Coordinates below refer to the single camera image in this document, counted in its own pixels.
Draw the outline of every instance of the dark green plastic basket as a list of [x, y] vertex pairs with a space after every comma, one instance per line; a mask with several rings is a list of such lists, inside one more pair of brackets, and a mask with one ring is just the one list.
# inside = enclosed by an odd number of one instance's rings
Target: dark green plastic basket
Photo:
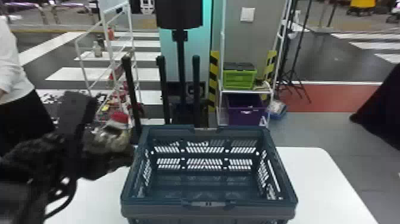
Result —
[[147, 126], [121, 194], [130, 223], [286, 223], [297, 197], [268, 129]]

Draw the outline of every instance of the red hat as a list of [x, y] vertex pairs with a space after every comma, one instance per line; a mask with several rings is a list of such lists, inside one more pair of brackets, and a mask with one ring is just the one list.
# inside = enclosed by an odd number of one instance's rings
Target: red hat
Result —
[[121, 111], [115, 111], [114, 114], [111, 115], [111, 120], [128, 124], [128, 115]]

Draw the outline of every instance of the tripod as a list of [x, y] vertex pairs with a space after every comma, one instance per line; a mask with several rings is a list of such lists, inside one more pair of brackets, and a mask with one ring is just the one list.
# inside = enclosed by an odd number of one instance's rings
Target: tripod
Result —
[[[292, 28], [293, 16], [295, 14], [297, 3], [298, 3], [298, 0], [296, 0], [296, 2], [293, 5], [293, 8], [291, 9], [292, 13], [290, 15], [290, 18], [287, 18], [287, 21], [286, 21], [287, 31], [286, 31], [286, 33], [289, 33], [289, 31], [292, 31], [292, 30], [289, 30], [289, 29]], [[312, 4], [312, 0], [309, 0], [308, 6], [307, 6], [307, 12], [305, 14], [304, 23], [303, 23], [302, 30], [301, 30], [301, 33], [300, 33], [300, 38], [299, 38], [299, 42], [298, 42], [298, 45], [297, 45], [297, 49], [296, 49], [295, 58], [294, 58], [294, 61], [293, 61], [293, 64], [292, 64], [292, 68], [287, 72], [284, 72], [284, 69], [285, 69], [286, 61], [288, 60], [288, 52], [289, 52], [289, 47], [290, 47], [290, 38], [288, 37], [288, 35], [286, 35], [286, 37], [285, 37], [286, 38], [285, 51], [283, 53], [283, 61], [282, 61], [282, 64], [281, 64], [281, 66], [279, 68], [279, 72], [278, 72], [278, 87], [277, 87], [277, 90], [279, 92], [281, 90], [280, 89], [281, 86], [282, 85], [285, 86], [284, 89], [282, 89], [282, 90], [288, 90], [290, 92], [290, 94], [293, 94], [292, 91], [290, 90], [290, 88], [294, 88], [296, 93], [299, 95], [300, 99], [303, 99], [302, 94], [299, 92], [299, 90], [301, 90], [301, 91], [303, 91], [304, 95], [307, 97], [307, 100], [308, 100], [309, 103], [311, 103], [311, 98], [308, 95], [307, 90], [304, 88], [304, 85], [301, 82], [299, 76], [297, 75], [297, 72], [296, 72], [295, 69], [296, 69], [297, 59], [299, 57], [299, 53], [300, 53], [300, 49], [301, 49], [301, 43], [302, 43], [303, 37], [304, 37], [305, 26], [307, 25], [308, 17], [310, 15], [311, 4]], [[293, 79], [297, 80], [297, 82], [299, 83], [299, 86], [296, 86], [293, 83]]]

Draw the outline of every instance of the white table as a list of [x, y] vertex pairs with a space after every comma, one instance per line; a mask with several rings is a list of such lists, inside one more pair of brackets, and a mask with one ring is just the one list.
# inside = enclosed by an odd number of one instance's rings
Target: white table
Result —
[[[377, 224], [325, 150], [278, 147], [278, 152], [299, 198], [289, 224]], [[45, 223], [127, 224], [120, 211], [127, 172], [128, 168], [121, 168], [95, 182], [79, 180], [71, 204]]]

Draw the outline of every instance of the red floor mat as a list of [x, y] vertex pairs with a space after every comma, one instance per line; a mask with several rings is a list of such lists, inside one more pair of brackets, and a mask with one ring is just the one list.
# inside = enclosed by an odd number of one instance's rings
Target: red floor mat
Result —
[[373, 85], [304, 85], [311, 97], [309, 103], [293, 90], [280, 94], [290, 112], [356, 112], [379, 86]]

